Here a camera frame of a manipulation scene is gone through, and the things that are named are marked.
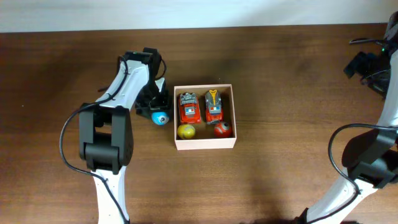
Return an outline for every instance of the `white wall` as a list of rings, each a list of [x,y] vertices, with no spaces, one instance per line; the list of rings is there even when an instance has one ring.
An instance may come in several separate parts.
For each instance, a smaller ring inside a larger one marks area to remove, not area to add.
[[[398,0],[0,0],[0,32],[387,22]]]

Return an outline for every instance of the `blue ball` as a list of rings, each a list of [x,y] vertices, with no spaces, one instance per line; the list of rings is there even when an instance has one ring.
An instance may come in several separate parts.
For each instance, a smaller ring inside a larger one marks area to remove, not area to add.
[[[170,118],[165,112],[155,112],[152,113],[152,120],[157,125],[165,125],[169,122]]]

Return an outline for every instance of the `toy ball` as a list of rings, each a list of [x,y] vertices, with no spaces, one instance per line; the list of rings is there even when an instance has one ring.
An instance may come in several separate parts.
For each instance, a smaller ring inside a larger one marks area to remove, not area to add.
[[[214,127],[214,135],[218,138],[228,138],[232,134],[232,127],[227,122],[220,122]]]
[[[183,124],[178,127],[177,134],[182,139],[191,139],[195,136],[195,128],[191,124]]]
[[[169,122],[170,118],[165,112],[155,112],[152,113],[152,120],[157,125],[165,125]]]

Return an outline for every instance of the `cardboard box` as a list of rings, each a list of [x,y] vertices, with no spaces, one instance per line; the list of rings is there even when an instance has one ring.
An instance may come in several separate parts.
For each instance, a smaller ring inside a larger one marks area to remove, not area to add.
[[[205,94],[209,90],[218,90],[221,95],[221,103],[224,113],[224,121],[232,127],[232,135],[229,138],[215,138],[215,124],[206,124],[206,103]],[[200,124],[191,124],[195,127],[196,135],[193,139],[183,140],[177,134],[181,125],[177,97],[181,93],[196,93],[199,100],[201,115]],[[232,85],[196,85],[196,86],[175,86],[174,87],[174,141],[178,150],[188,149],[226,149],[233,148],[236,142],[235,109]]]

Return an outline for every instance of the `yellow ball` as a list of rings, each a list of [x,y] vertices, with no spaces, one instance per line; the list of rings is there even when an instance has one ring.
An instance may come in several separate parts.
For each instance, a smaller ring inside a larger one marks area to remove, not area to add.
[[[191,139],[195,136],[195,128],[191,124],[183,124],[178,127],[177,134],[182,139]]]

